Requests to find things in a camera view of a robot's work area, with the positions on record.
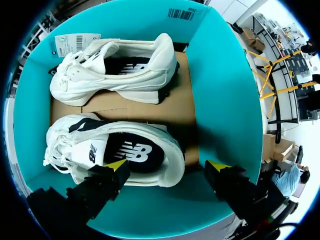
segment teal box wall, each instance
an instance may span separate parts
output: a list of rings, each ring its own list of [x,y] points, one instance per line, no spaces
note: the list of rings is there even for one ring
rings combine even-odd
[[[189,8],[196,10],[192,20],[168,17],[169,9]],[[168,33],[174,42],[189,43],[186,54],[200,132],[200,163],[208,159],[240,164],[252,181],[257,180],[263,139],[259,94],[229,26],[213,8],[188,0],[116,0],[68,19],[26,61],[16,92],[14,142],[32,191],[51,186],[66,196],[66,188],[75,186],[69,175],[42,166],[50,124],[48,71],[62,61],[52,55],[52,43],[54,36],[72,33],[130,40],[154,40]],[[231,213],[225,202],[217,200],[203,173],[195,172],[171,188],[125,186],[88,225],[120,238],[155,239],[202,229]]]

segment cardboard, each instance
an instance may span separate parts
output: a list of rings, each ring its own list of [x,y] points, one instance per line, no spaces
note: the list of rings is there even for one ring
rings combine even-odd
[[[50,126],[58,119],[70,115],[80,114],[82,108],[80,106],[66,105],[53,97],[51,97],[51,109],[50,109]]]
[[[178,74],[169,83],[169,96],[160,104],[135,102],[123,98],[117,92],[103,90],[83,107],[53,100],[51,122],[69,114],[94,112],[104,120],[165,125],[167,131],[179,142],[185,155],[185,164],[198,164],[198,134],[188,60],[185,53],[175,54],[180,64]]]
[[[274,146],[273,158],[279,162],[284,162],[295,150],[295,142],[281,139],[279,144]]]
[[[263,51],[266,46],[265,46],[265,43],[260,38],[257,38],[254,44],[252,45],[252,47],[259,51]]]
[[[274,150],[276,145],[276,136],[272,134],[263,135],[263,154],[262,159],[270,163],[274,158]]]
[[[256,36],[255,34],[251,31],[250,28],[243,28],[243,33],[241,34],[243,36],[243,39],[245,41],[245,43],[248,45],[248,46],[251,46],[252,44],[255,43],[256,41]]]
[[[243,33],[241,35],[248,46],[259,51],[265,49],[265,43],[257,35],[255,35],[255,33],[252,32],[250,28],[243,28],[242,30]]]

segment person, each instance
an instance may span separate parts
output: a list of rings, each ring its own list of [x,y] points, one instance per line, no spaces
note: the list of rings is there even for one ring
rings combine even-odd
[[[278,187],[285,198],[290,197],[296,190],[299,183],[306,184],[310,178],[309,168],[294,164],[290,172],[274,173],[271,180]]]

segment shoe heel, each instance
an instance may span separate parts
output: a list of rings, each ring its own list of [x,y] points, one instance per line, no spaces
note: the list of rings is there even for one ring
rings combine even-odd
[[[146,104],[158,104],[158,91],[117,91],[123,98]]]

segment shoe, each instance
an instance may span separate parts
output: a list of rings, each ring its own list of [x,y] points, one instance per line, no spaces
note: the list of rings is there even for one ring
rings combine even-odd
[[[163,127],[108,123],[94,113],[64,116],[46,134],[43,165],[71,174],[79,184],[94,165],[128,159],[130,177],[125,185],[172,187],[181,180],[185,161],[178,142]]]
[[[166,33],[155,41],[94,40],[84,51],[65,56],[50,91],[55,99],[78,107],[102,89],[136,102],[159,104],[159,90],[178,67],[172,39]]]

